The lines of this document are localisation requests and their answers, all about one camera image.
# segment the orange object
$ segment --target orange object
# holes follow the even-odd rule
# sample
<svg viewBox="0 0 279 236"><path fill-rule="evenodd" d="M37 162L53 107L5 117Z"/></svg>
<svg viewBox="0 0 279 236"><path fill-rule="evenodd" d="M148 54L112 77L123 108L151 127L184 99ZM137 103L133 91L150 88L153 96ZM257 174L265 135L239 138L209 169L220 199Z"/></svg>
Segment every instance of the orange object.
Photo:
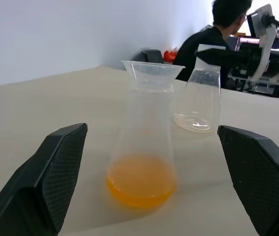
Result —
<svg viewBox="0 0 279 236"><path fill-rule="evenodd" d="M112 195L131 207L148 208L164 203L176 189L172 166L158 156L132 154L112 163L107 173Z"/></svg>
<svg viewBox="0 0 279 236"><path fill-rule="evenodd" d="M177 52L176 51L165 51L164 53L164 61L166 62L173 62L175 57L177 56Z"/></svg>

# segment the monitor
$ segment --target monitor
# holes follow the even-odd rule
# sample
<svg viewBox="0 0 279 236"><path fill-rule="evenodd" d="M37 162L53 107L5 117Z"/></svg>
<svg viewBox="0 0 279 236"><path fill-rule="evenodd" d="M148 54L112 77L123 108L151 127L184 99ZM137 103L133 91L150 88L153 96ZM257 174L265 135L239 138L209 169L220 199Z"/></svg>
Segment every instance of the monitor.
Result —
<svg viewBox="0 0 279 236"><path fill-rule="evenodd" d="M242 43L259 44L259 38L253 38L250 36L239 36L234 51L238 52Z"/></svg>

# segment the beige table surface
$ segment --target beige table surface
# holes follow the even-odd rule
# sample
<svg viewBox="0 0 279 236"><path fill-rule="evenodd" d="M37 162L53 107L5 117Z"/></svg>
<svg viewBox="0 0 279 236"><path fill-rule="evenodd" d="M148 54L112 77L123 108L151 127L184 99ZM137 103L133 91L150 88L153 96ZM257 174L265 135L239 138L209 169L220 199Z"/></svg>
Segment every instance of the beige table surface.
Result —
<svg viewBox="0 0 279 236"><path fill-rule="evenodd" d="M184 83L176 81L179 91ZM217 135L172 124L179 189L159 210L117 206L104 176L124 116L125 71L91 70L0 86L0 190L45 136L86 122L77 186L60 236L256 236L229 176ZM222 91L221 123L265 135L279 146L279 99Z"/></svg>

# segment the white wall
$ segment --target white wall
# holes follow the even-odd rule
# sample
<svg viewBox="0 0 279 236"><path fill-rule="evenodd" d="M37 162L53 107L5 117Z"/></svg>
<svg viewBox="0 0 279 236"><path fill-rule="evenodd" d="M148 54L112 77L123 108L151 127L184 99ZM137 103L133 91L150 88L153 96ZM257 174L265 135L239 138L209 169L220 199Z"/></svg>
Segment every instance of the white wall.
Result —
<svg viewBox="0 0 279 236"><path fill-rule="evenodd" d="M180 46L209 23L207 1L0 0L0 84Z"/></svg>

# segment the transparent flask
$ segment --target transparent flask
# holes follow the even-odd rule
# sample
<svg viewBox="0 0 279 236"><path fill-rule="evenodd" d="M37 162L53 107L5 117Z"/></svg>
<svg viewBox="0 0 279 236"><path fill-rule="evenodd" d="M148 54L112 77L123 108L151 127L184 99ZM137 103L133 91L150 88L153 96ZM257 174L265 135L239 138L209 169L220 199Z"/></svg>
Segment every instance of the transparent flask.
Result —
<svg viewBox="0 0 279 236"><path fill-rule="evenodd" d="M198 51L225 47L200 44ZM196 58L195 68L175 104L174 120L191 132L216 132L221 115L220 66Z"/></svg>
<svg viewBox="0 0 279 236"><path fill-rule="evenodd" d="M171 141L173 82L182 66L124 61L131 81L127 114L106 180L131 207L155 207L176 188Z"/></svg>

